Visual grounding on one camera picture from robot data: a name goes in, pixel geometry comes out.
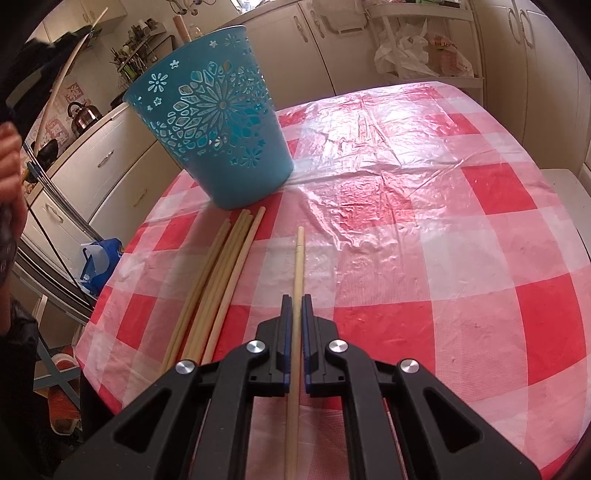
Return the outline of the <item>person's left hand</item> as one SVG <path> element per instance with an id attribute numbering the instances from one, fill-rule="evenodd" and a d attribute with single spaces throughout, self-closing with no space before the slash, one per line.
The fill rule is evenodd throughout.
<path id="1" fill-rule="evenodd" d="M 1 285 L 7 282 L 27 213 L 21 180 L 22 138 L 11 122 L 1 125 Z"/>

